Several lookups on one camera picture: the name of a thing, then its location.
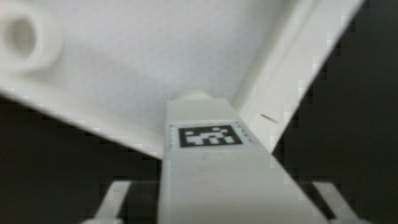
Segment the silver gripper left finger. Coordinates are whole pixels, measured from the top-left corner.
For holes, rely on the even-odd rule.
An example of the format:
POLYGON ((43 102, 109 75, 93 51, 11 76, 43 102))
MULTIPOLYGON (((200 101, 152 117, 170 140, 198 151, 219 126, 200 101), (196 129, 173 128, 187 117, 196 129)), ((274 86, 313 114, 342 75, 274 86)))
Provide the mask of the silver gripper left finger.
POLYGON ((125 224, 125 221, 118 215, 122 212, 130 187, 130 181, 113 182, 95 217, 86 219, 81 224, 125 224))

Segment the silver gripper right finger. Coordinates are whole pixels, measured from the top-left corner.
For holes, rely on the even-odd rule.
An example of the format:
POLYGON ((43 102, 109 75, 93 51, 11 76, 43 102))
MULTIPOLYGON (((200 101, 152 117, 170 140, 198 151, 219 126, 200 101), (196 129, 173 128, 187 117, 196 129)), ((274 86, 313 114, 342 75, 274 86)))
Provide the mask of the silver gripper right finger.
POLYGON ((335 213, 329 224, 374 224, 360 217, 333 182, 313 183, 322 199, 335 213))

